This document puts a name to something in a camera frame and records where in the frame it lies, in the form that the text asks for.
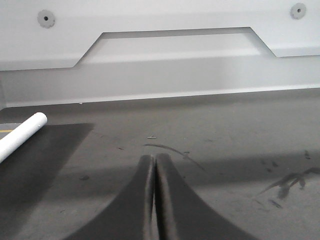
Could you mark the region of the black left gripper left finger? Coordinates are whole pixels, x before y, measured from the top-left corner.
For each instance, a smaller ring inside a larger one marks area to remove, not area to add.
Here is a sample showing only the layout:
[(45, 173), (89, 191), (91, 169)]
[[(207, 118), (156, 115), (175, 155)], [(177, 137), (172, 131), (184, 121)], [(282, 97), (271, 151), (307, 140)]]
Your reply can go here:
[(154, 197), (154, 158), (141, 156), (136, 173), (114, 200), (67, 240), (150, 240)]

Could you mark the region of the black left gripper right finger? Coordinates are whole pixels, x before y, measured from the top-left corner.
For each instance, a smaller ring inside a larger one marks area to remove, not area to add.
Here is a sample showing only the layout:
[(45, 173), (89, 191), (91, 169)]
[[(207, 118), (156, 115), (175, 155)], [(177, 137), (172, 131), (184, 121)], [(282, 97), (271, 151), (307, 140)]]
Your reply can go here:
[(210, 208), (184, 181), (167, 153), (155, 157), (155, 210), (161, 240), (251, 240)]

